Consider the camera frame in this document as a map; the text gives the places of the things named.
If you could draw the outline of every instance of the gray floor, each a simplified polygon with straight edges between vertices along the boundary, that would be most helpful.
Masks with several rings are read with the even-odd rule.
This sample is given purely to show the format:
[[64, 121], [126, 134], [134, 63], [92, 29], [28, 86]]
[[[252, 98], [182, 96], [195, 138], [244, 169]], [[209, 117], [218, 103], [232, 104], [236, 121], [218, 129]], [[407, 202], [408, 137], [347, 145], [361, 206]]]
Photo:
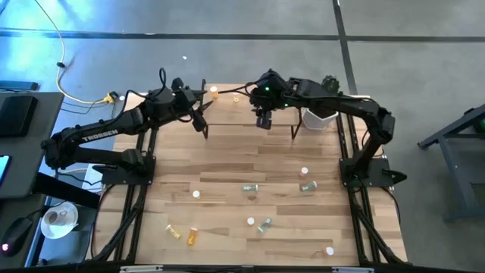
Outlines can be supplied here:
[[[331, 0], [40, 2], [62, 30], [337, 34]], [[481, 0], [340, 0], [340, 4], [348, 35], [485, 35]], [[11, 1], [0, 15], [0, 27], [52, 28], [30, 0]], [[333, 74], [347, 90], [338, 41], [66, 39], [66, 49], [70, 67], [62, 85], [82, 99], [157, 88], [160, 66], [167, 69], [169, 80], [182, 77], [197, 87], [202, 78], [245, 83], [272, 67], [284, 77], [320, 80]], [[0, 52], [0, 78], [35, 80], [41, 91], [56, 91], [55, 62], [61, 56], [57, 39], [3, 37]], [[396, 196], [409, 261], [484, 271], [485, 221], [443, 222], [443, 214], [456, 207], [450, 176], [438, 147], [423, 152], [416, 143], [484, 103], [485, 44], [351, 42], [349, 53], [358, 93], [373, 96], [396, 116], [395, 137], [386, 153], [392, 167], [408, 175], [396, 187]], [[110, 107], [87, 115], [62, 112], [55, 129], [108, 118]], [[92, 145], [109, 149], [112, 140]]]

